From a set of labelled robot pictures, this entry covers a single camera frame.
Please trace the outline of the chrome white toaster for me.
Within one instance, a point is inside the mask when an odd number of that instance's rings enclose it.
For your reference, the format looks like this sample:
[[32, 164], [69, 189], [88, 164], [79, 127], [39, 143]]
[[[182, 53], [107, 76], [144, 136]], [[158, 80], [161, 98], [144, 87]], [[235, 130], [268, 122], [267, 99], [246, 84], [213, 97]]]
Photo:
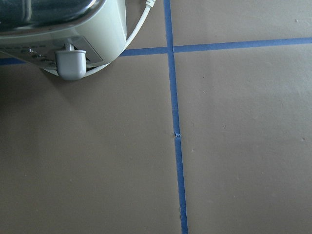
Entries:
[[0, 51], [65, 80], [114, 61], [126, 43], [123, 0], [3, 0]]

